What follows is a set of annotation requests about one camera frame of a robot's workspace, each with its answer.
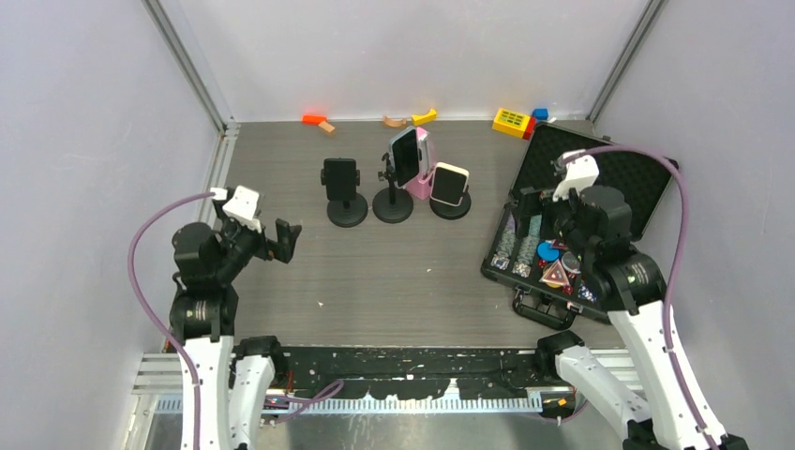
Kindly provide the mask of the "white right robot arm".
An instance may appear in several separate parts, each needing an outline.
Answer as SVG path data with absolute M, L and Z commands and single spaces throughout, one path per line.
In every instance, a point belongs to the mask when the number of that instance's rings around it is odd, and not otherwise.
M 575 387 L 613 427 L 624 449 L 745 449 L 728 433 L 701 392 L 679 341 L 658 264 L 632 243 L 632 209 L 614 187 L 592 186 L 557 196 L 527 189 L 523 216 L 541 214 L 579 261 L 599 307 L 619 332 L 643 394 L 605 368 L 571 331 L 538 340 L 535 372 L 547 384 Z

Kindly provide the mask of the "black smartphone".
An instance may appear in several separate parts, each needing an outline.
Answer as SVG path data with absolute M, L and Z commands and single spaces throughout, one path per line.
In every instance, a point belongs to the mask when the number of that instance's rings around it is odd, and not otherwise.
M 323 161 L 321 183 L 331 202 L 353 201 L 359 186 L 359 171 L 352 158 L 326 158 Z

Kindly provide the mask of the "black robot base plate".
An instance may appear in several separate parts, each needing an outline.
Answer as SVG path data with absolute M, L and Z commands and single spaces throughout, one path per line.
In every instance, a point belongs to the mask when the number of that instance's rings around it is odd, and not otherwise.
M 573 388 L 545 372 L 532 349 L 454 347 L 284 346 L 270 386 L 278 394 L 309 398 L 340 380 L 336 399 L 523 398 L 570 393 Z

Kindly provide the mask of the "smartphone with clear case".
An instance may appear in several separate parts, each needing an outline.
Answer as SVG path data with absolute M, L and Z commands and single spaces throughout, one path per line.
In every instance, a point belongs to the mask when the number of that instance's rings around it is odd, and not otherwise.
M 420 157 L 415 127 L 407 127 L 389 142 L 389 156 L 396 186 L 402 188 L 420 173 Z

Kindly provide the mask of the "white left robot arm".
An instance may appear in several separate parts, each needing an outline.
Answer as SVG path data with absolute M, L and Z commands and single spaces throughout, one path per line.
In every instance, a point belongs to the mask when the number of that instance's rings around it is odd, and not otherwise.
M 268 388 L 287 377 L 275 336 L 237 341 L 234 279 L 252 259 L 288 263 L 301 226 L 279 219 L 277 237 L 255 228 L 258 214 L 237 218 L 215 203 L 221 227 L 192 222 L 172 237 L 177 291 L 170 327 L 183 378 L 185 449 L 253 449 Z

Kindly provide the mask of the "smartphone with cream case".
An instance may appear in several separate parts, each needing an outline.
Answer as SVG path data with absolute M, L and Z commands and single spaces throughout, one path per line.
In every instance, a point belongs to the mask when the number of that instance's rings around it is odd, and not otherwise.
M 431 179 L 430 199 L 450 206 L 459 206 L 468 191 L 470 172 L 445 162 L 438 162 Z

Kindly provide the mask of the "black phone stand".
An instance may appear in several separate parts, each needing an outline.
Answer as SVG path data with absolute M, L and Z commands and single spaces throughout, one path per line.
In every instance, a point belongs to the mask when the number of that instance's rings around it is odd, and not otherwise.
M 431 211 L 439 218 L 446 220 L 457 220 L 465 217 L 471 210 L 472 197 L 465 193 L 459 205 L 453 206 L 431 199 L 429 201 Z
M 413 212 L 413 198 L 410 193 L 397 188 L 397 178 L 388 153 L 382 155 L 384 169 L 378 171 L 378 179 L 387 183 L 373 198 L 371 206 L 376 218 L 387 224 L 398 224 L 410 217 Z
M 362 223 L 368 215 L 368 201 L 358 192 L 353 201 L 331 202 L 326 206 L 329 220 L 341 228 L 351 228 Z

